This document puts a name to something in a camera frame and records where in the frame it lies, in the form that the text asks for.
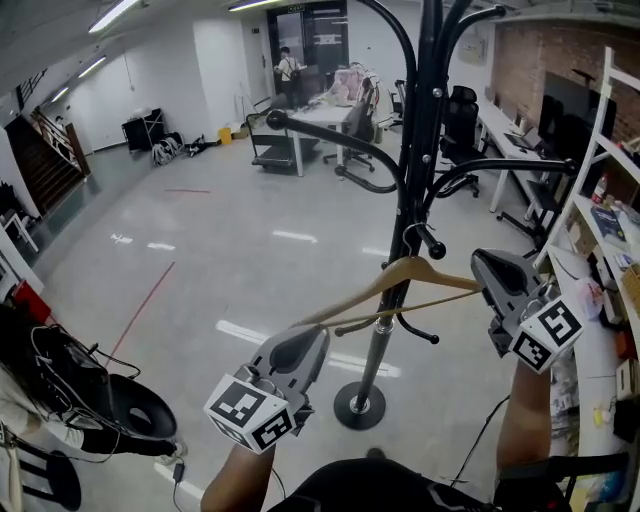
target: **forearm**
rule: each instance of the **forearm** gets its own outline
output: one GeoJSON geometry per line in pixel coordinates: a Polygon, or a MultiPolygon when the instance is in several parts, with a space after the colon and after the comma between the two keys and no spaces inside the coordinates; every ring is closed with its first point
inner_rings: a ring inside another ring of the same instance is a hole
{"type": "Polygon", "coordinates": [[[204,492],[202,512],[260,512],[269,485],[275,447],[256,455],[234,446],[218,476],[204,492]]]}
{"type": "Polygon", "coordinates": [[[498,440],[498,470],[535,462],[549,456],[550,393],[550,371],[538,375],[518,361],[511,385],[511,398],[498,440]]]}

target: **floor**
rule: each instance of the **floor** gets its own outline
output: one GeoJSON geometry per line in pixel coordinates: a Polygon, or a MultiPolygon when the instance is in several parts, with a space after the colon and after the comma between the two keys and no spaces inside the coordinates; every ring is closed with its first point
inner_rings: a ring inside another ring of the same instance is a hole
{"type": "MultiPolygon", "coordinates": [[[[398,145],[399,136],[386,132],[383,149],[397,157],[398,145]]],[[[325,143],[319,148],[335,149],[325,143]]],[[[94,158],[107,169],[144,165],[123,149],[94,158]]],[[[304,178],[265,173],[251,159],[243,140],[152,170],[115,198],[64,257],[59,251],[43,276],[54,316],[84,343],[117,349],[118,358],[138,365],[139,381],[173,408],[189,446],[188,485],[178,492],[185,512],[198,509],[196,497],[231,447],[202,407],[222,375],[234,373],[257,348],[247,336],[230,334],[230,324],[258,338],[277,333],[366,286],[380,272],[391,240],[392,195],[339,181],[320,158],[307,165],[304,178]]],[[[379,163],[367,177],[391,182],[379,163]]],[[[469,258],[477,247],[531,249],[527,238],[489,213],[496,181],[497,173],[483,173],[478,199],[465,190],[436,202],[430,223],[448,248],[436,268],[471,276],[469,258]]],[[[500,206],[524,213],[511,183],[500,206]]],[[[455,293],[438,288],[414,284],[406,303],[455,293]]],[[[375,307],[372,300],[354,313],[375,307]]],[[[333,338],[309,392],[316,414],[298,438],[289,436],[278,447],[275,468],[289,493],[320,466],[360,457],[371,446],[435,480],[457,473],[486,416],[509,392],[514,360],[497,357],[486,334],[492,313],[480,296],[407,317],[441,342],[432,346],[396,326],[384,358],[387,371],[377,379],[387,413],[366,432],[341,426],[333,399],[359,380],[371,329],[333,338]]],[[[464,474],[466,489],[483,499],[493,489],[500,418],[464,474]]],[[[172,483],[151,459],[120,455],[76,467],[82,510],[174,510],[172,483]]],[[[265,510],[279,499],[272,481],[265,510]]]]}

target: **red brick wall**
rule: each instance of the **red brick wall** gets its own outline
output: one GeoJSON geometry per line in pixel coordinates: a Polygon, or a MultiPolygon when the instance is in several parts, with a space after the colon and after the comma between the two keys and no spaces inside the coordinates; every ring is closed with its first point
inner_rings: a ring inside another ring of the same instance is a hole
{"type": "MultiPolygon", "coordinates": [[[[537,125],[542,106],[545,71],[583,84],[572,68],[596,77],[600,90],[604,48],[614,49],[616,67],[640,77],[640,31],[604,23],[535,21],[496,25],[492,85],[502,97],[516,103],[537,125]]],[[[613,139],[640,136],[640,95],[616,85],[612,99],[618,105],[613,139]]]]}

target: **computer monitor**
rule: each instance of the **computer monitor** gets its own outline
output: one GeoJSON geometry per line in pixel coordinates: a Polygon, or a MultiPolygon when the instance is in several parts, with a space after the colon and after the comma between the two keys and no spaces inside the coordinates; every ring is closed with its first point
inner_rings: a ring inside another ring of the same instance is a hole
{"type": "MultiPolygon", "coordinates": [[[[600,94],[547,72],[538,133],[558,158],[582,163],[598,111],[600,94]]],[[[602,133],[611,137],[616,104],[609,100],[602,133]]]]}

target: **book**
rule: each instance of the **book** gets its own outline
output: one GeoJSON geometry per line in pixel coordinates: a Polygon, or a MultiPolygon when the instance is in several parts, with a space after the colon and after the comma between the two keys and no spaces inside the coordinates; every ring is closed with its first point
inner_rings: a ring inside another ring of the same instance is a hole
{"type": "Polygon", "coordinates": [[[623,251],[629,250],[629,244],[615,213],[601,206],[593,206],[591,215],[593,215],[605,242],[609,242],[623,251]]]}

